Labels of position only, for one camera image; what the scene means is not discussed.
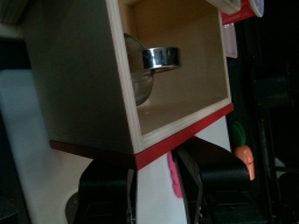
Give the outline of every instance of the pink object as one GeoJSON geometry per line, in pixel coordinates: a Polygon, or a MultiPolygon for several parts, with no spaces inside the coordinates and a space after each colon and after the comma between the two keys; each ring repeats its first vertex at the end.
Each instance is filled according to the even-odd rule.
{"type": "Polygon", "coordinates": [[[222,12],[222,23],[229,25],[237,23],[247,18],[259,17],[262,18],[265,14],[265,0],[242,0],[241,1],[241,11],[229,15],[222,12]]]}
{"type": "Polygon", "coordinates": [[[179,180],[177,166],[174,163],[174,156],[173,156],[171,152],[167,152],[167,162],[169,162],[169,167],[170,167],[170,171],[171,171],[171,177],[173,177],[174,194],[177,195],[178,198],[182,198],[183,190],[182,190],[182,186],[181,186],[181,180],[179,180]]]}

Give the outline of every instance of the orange object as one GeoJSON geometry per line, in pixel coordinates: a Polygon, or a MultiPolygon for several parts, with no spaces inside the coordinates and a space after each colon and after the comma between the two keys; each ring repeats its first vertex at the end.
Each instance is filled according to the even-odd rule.
{"type": "Polygon", "coordinates": [[[245,144],[235,148],[234,154],[247,165],[250,180],[254,180],[255,179],[255,163],[254,163],[255,161],[254,161],[254,155],[253,155],[251,149],[245,144]]]}

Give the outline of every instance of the wooden shelf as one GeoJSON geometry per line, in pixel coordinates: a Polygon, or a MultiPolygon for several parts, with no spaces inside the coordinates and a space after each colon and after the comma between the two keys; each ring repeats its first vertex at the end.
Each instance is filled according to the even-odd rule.
{"type": "Polygon", "coordinates": [[[23,35],[52,148],[140,169],[207,127],[209,117],[225,116],[233,107],[221,25],[205,0],[36,0],[23,35]],[[146,47],[181,49],[182,68],[154,76],[140,106],[124,32],[146,47]]]}

